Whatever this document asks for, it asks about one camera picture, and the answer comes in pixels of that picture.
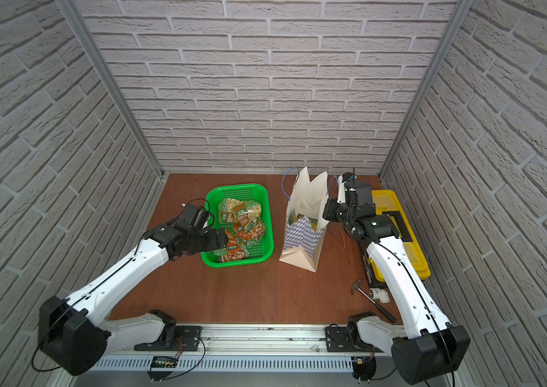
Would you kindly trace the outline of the green soup packet back side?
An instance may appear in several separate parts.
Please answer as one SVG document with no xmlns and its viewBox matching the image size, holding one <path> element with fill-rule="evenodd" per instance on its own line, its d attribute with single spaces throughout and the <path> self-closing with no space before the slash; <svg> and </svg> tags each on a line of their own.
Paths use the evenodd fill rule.
<svg viewBox="0 0 547 387">
<path fill-rule="evenodd" d="M 299 221 L 302 218 L 305 218 L 304 214 L 300 214 L 296 210 L 292 210 L 289 213 L 289 217 L 287 219 L 287 224 L 288 225 L 293 225 L 294 223 L 296 223 L 297 221 Z"/>
</svg>

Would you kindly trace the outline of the white blue checkered paper bag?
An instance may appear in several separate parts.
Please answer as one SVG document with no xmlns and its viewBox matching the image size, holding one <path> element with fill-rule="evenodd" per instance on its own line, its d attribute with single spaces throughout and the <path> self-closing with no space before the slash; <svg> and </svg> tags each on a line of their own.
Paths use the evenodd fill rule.
<svg viewBox="0 0 547 387">
<path fill-rule="evenodd" d="M 323 218 L 323 210 L 330 199 L 331 182 L 326 172 L 312 178 L 307 167 L 298 171 L 293 190 L 288 195 L 283 248 L 279 258 L 282 263 L 312 273 L 317 271 L 329 224 Z M 288 225 L 287 219 L 292 210 L 304 214 L 305 218 Z"/>
</svg>

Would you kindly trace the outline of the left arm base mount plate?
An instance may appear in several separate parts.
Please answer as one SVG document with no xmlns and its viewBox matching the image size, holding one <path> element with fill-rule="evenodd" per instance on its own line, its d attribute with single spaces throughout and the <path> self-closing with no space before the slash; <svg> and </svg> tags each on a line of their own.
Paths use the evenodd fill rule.
<svg viewBox="0 0 547 387">
<path fill-rule="evenodd" d="M 179 346 L 184 352 L 196 352 L 200 347 L 199 337 L 202 326 L 173 325 L 163 330 L 161 336 L 152 343 L 142 343 L 134 347 L 135 351 L 178 352 Z"/>
</svg>

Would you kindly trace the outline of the red mushroom soup packet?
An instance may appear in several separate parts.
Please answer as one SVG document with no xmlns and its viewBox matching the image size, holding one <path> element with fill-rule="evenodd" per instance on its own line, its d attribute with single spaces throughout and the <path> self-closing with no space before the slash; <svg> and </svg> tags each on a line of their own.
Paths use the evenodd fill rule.
<svg viewBox="0 0 547 387">
<path fill-rule="evenodd" d="M 264 237 L 266 227 L 262 220 L 257 219 L 246 224 L 236 223 L 233 230 L 244 243 L 258 243 Z"/>
</svg>

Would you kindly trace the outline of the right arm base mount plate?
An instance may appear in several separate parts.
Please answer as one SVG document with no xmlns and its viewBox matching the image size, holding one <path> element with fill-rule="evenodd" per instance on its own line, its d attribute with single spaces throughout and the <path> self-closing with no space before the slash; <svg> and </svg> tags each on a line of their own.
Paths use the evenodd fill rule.
<svg viewBox="0 0 547 387">
<path fill-rule="evenodd" d="M 328 352 L 366 352 L 366 349 L 356 343 L 347 326 L 330 324 L 325 327 L 325 344 Z"/>
</svg>

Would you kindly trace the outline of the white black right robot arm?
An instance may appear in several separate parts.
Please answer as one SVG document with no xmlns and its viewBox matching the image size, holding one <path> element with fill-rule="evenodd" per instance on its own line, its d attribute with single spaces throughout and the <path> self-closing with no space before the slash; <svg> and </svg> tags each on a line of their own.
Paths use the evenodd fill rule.
<svg viewBox="0 0 547 387">
<path fill-rule="evenodd" d="M 360 340 L 391 356 L 410 385 L 454 375 L 471 343 L 462 326 L 453 326 L 433 300 L 408 257 L 405 244 L 413 232 L 400 211 L 378 213 L 369 182 L 353 173 L 339 177 L 339 193 L 323 211 L 343 225 L 381 271 L 402 322 L 398 325 L 366 314 L 352 322 Z"/>
</svg>

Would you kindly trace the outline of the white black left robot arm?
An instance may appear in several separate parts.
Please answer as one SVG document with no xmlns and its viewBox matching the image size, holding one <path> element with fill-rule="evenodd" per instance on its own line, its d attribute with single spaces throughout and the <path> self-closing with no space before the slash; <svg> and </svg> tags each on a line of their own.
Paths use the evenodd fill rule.
<svg viewBox="0 0 547 387">
<path fill-rule="evenodd" d="M 214 214 L 187 203 L 182 213 L 145 232 L 123 259 L 65 298 L 52 296 L 39 312 L 38 351 L 72 376 L 120 349 L 180 350 L 176 321 L 159 310 L 114 322 L 113 308 L 152 272 L 183 255 L 226 248 L 228 236 L 209 221 Z"/>
</svg>

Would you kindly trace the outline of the green cream soup packet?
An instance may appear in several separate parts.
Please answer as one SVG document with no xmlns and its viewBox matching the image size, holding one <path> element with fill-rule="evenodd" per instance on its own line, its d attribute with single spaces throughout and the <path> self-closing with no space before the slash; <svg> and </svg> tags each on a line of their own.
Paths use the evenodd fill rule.
<svg viewBox="0 0 547 387">
<path fill-rule="evenodd" d="M 244 243 L 244 240 L 228 229 L 225 233 L 228 237 L 228 243 L 222 252 L 218 254 L 218 262 L 224 263 L 248 259 L 250 257 L 250 253 Z"/>
</svg>

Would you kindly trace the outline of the white pipe elbow fitting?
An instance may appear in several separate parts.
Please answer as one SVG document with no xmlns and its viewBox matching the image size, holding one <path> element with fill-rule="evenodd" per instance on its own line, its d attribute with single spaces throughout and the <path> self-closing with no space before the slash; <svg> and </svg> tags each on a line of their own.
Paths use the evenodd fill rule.
<svg viewBox="0 0 547 387">
<path fill-rule="evenodd" d="M 383 303 L 383 304 L 390 303 L 389 292 L 386 289 L 370 288 L 369 296 L 372 300 L 377 301 L 379 303 Z"/>
</svg>

